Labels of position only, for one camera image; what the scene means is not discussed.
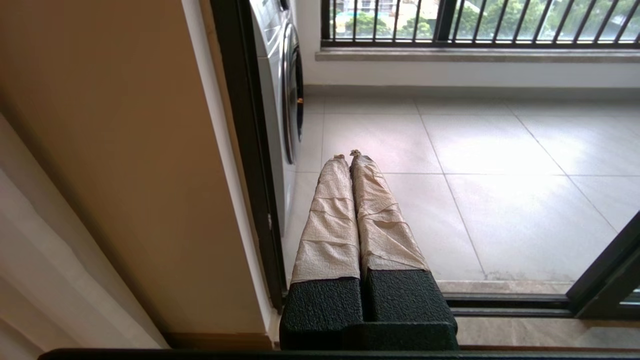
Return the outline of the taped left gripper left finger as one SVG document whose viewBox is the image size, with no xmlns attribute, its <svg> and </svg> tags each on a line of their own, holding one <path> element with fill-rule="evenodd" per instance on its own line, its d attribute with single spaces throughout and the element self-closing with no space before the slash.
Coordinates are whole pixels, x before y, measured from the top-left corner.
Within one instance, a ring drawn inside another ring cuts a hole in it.
<svg viewBox="0 0 640 360">
<path fill-rule="evenodd" d="M 364 321 L 361 246 L 349 165 L 340 153 L 318 176 L 279 321 L 286 351 L 333 351 Z"/>
</svg>

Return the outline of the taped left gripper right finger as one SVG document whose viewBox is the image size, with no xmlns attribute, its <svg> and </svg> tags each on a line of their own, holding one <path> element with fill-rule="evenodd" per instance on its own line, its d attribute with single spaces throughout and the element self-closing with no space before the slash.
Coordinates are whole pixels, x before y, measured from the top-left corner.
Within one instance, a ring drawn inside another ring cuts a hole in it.
<svg viewBox="0 0 640 360">
<path fill-rule="evenodd" d="M 379 166 L 350 152 L 365 317 L 373 322 L 457 321 Z"/>
</svg>

